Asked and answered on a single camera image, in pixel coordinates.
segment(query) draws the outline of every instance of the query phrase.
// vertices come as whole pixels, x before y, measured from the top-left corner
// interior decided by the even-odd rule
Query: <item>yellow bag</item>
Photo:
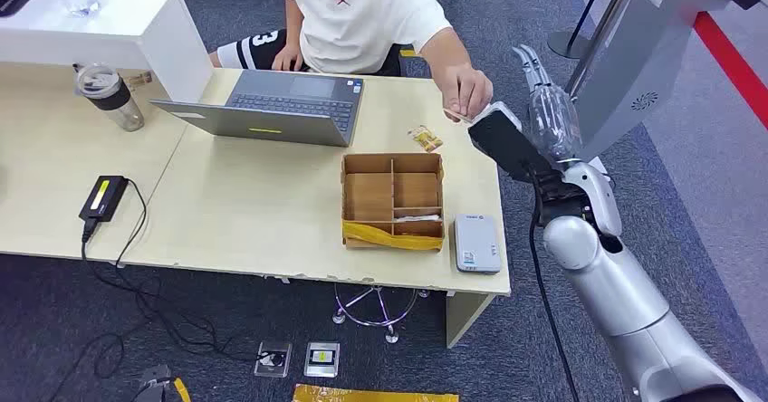
[[[404,250],[439,250],[443,247],[442,237],[392,235],[370,225],[341,221],[341,233],[345,238],[358,239]]]
[[[293,402],[458,402],[458,395],[344,390],[297,384]]]

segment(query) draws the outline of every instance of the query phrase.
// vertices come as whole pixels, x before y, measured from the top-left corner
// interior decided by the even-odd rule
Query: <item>beige desk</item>
[[[205,100],[223,104],[239,73],[215,71]],[[445,141],[446,220],[492,215],[505,243],[496,166],[443,116],[432,81],[368,78],[352,147],[342,149],[213,137],[143,101],[147,125],[125,133],[72,96],[68,69],[0,65],[0,74],[0,252],[79,258],[77,213],[88,190],[99,174],[122,174],[149,200],[147,229],[126,264],[455,292],[446,303],[448,347],[496,295],[510,293],[503,246],[503,270],[489,276],[460,273],[450,237],[440,253],[341,244],[341,157],[418,152],[407,131],[419,124]],[[138,97],[162,96],[144,88]],[[126,192],[90,258],[114,260],[139,215]]]
[[[155,83],[137,92],[145,128],[124,132],[72,95],[72,77],[67,67],[0,62],[0,253],[79,259],[77,215],[96,177],[131,177],[151,197],[186,126],[141,100],[165,95]],[[113,260],[140,213],[126,192],[89,255]]]
[[[239,74],[216,71],[204,101],[224,104]],[[430,80],[368,78],[349,149],[213,137],[187,127],[152,197],[147,232],[126,263],[456,292],[447,300],[453,346],[495,295],[509,294],[503,246],[504,269],[482,275],[456,269],[450,238],[440,253],[341,244],[341,157],[419,152],[407,134],[419,124],[445,141],[438,152],[446,220],[492,215],[504,244],[496,165],[472,147],[466,128],[443,116],[441,104]]]

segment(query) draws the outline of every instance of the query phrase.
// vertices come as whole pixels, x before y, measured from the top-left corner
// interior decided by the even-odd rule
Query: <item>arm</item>
[[[443,93],[443,107],[473,119],[494,97],[494,85],[472,68],[469,53],[453,28],[437,32],[421,49],[432,79]]]
[[[299,46],[299,35],[302,31],[303,21],[304,14],[302,14],[302,10],[299,9],[296,1],[285,0],[285,30],[287,38],[285,39],[285,47],[274,56],[272,70],[290,71],[292,69],[292,62],[295,72],[302,68],[304,58],[302,56],[302,49]]]

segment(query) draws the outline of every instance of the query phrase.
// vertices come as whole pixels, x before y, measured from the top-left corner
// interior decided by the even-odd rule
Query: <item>white t-shirt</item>
[[[437,0],[294,1],[304,14],[304,61],[319,72],[376,72],[392,44],[413,44],[419,52],[450,26]]]

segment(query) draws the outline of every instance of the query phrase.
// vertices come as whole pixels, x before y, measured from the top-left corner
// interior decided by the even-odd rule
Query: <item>hand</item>
[[[304,64],[302,49],[298,44],[286,44],[285,47],[274,56],[272,70],[291,70],[291,62],[294,62],[293,71],[298,72]]]
[[[483,72],[470,65],[448,69],[449,77],[440,90],[443,92],[443,108],[472,120],[488,106],[494,97],[494,84]],[[459,119],[446,113],[446,117],[458,123]]]

